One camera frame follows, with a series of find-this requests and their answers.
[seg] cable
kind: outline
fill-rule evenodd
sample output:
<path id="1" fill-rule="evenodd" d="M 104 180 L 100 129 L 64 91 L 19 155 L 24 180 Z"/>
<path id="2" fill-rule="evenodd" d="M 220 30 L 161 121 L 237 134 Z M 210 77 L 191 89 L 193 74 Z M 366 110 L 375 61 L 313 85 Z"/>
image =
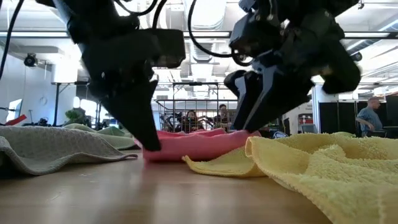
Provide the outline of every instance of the cable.
<path id="1" fill-rule="evenodd" d="M 162 11 L 166 2 L 167 2 L 167 0 L 160 0 L 160 3 L 157 6 L 156 11 L 155 11 L 154 21 L 152 23 L 152 29 L 157 29 L 157 21 L 159 20 L 160 12 Z"/>
<path id="2" fill-rule="evenodd" d="M 0 65 L 0 80 L 2 77 L 2 73 L 4 71 L 4 67 L 6 66 L 6 59 L 7 59 L 7 54 L 8 54 L 8 48 L 10 46 L 12 29 L 14 28 L 15 21 L 17 20 L 18 13 L 19 13 L 23 3 L 24 3 L 24 0 L 19 0 L 17 7 L 15 8 L 15 11 L 11 17 L 10 26 L 7 31 L 6 44 L 4 45 L 4 52 L 2 53 L 2 59 L 1 59 L 1 65 Z"/>
<path id="3" fill-rule="evenodd" d="M 24 89 L 22 91 L 22 100 L 25 99 L 25 91 L 26 91 L 26 70 L 27 70 L 27 66 L 25 66 L 25 74 L 24 74 Z"/>
<path id="4" fill-rule="evenodd" d="M 153 0 L 152 4 L 143 12 L 133 12 L 130 11 L 120 0 L 114 0 L 116 2 L 116 4 L 118 4 L 123 10 L 125 10 L 126 12 L 130 13 L 130 14 L 135 14 L 137 16 L 143 16 L 146 15 L 148 13 L 150 13 L 152 10 L 154 10 L 157 0 Z"/>
<path id="5" fill-rule="evenodd" d="M 206 48 L 204 48 L 202 45 L 200 45 L 196 38 L 193 36 L 192 34 L 192 15 L 193 15 L 193 9 L 195 8 L 195 4 L 197 3 L 197 0 L 193 0 L 191 7 L 189 8 L 189 13 L 188 13 L 188 33 L 189 33 L 189 37 L 191 38 L 193 44 L 199 48 L 201 51 L 203 51 L 204 53 L 214 56 L 214 57 L 219 57 L 219 58 L 230 58 L 233 56 L 233 54 L 219 54 L 219 53 L 215 53 L 212 52 L 210 50 L 207 50 Z"/>

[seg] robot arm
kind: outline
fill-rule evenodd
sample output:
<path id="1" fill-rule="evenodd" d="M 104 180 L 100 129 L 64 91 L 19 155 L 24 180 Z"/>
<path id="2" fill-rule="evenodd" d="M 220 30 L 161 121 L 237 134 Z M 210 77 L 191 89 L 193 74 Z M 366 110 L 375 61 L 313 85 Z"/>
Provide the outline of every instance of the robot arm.
<path id="1" fill-rule="evenodd" d="M 113 0 L 36 1 L 56 7 L 62 15 L 82 52 L 92 94 L 147 150 L 160 150 L 150 105 L 157 82 L 149 80 L 152 67 L 176 68 L 185 59 L 183 32 L 156 27 L 140 30 L 140 14 L 118 16 Z M 311 76 L 323 75 L 327 93 L 352 91 L 358 86 L 359 69 L 340 44 L 344 32 L 335 21 L 357 2 L 239 2 L 246 15 L 235 24 L 229 43 L 231 55 L 236 62 L 237 55 L 254 60 L 253 70 L 238 70 L 224 81 L 239 98 L 236 129 L 256 131 L 308 101 Z M 281 22 L 286 19 L 290 23 L 284 27 Z"/>
<path id="2" fill-rule="evenodd" d="M 141 30 L 139 14 L 119 16 L 113 0 L 36 1 L 58 9 L 82 52 L 91 93 L 147 150 L 160 150 L 150 104 L 157 85 L 150 82 L 152 67 L 180 66 L 183 32 Z"/>
<path id="3" fill-rule="evenodd" d="M 253 70 L 236 71 L 224 81 L 239 98 L 236 129 L 256 131 L 308 102 L 312 76 L 323 77 L 327 94 L 356 89 L 361 74 L 340 43 L 344 32 L 335 17 L 357 2 L 240 1 L 247 14 L 235 24 L 229 46 L 254 61 Z"/>

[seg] wooden table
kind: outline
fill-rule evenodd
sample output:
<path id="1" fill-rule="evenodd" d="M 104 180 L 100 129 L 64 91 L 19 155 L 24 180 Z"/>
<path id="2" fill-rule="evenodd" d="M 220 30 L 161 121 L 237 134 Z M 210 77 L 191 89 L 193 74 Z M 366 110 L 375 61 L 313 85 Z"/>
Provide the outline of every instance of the wooden table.
<path id="1" fill-rule="evenodd" d="M 185 164 L 122 161 L 0 180 L 1 224 L 330 223 L 273 180 L 194 174 Z"/>

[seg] monitor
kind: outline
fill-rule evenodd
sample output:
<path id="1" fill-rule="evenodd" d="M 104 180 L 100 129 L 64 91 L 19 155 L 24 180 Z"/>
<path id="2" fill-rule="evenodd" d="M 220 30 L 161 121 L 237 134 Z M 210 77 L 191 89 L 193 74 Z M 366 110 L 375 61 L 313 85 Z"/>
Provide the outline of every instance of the monitor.
<path id="1" fill-rule="evenodd" d="M 315 124 L 302 124 L 300 128 L 302 133 L 318 133 Z"/>
<path id="2" fill-rule="evenodd" d="M 7 115 L 7 122 L 11 121 L 13 119 L 19 118 L 21 115 L 21 108 L 22 108 L 22 99 L 14 100 L 10 102 L 8 109 L 8 115 Z"/>

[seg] yellow terry cloth towel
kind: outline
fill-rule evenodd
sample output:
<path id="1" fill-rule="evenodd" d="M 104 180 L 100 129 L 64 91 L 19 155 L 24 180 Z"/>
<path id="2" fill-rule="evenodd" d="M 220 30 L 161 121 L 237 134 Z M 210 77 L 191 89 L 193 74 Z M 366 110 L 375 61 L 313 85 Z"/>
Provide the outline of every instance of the yellow terry cloth towel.
<path id="1" fill-rule="evenodd" d="M 197 173 L 269 176 L 311 200 L 333 223 L 398 223 L 398 140 L 339 134 L 251 137 L 209 162 L 183 157 Z"/>

